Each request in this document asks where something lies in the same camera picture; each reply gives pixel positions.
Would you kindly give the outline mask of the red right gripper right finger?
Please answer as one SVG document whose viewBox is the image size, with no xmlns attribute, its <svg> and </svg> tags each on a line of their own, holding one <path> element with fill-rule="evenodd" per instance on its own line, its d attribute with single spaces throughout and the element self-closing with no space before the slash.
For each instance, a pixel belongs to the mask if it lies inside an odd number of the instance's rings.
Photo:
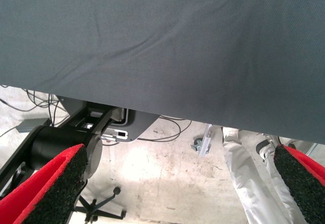
<svg viewBox="0 0 325 224">
<path fill-rule="evenodd" d="M 275 149 L 274 163 L 307 223 L 324 223 L 324 167 L 285 145 Z"/>
</svg>

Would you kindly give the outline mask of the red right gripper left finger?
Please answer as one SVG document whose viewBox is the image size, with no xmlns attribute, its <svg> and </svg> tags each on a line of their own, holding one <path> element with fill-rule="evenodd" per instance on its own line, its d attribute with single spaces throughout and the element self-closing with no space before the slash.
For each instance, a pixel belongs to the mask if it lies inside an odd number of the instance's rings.
<svg viewBox="0 0 325 224">
<path fill-rule="evenodd" d="M 1 223 L 67 223 L 87 163 L 83 144 L 62 151 L 1 200 Z"/>
</svg>

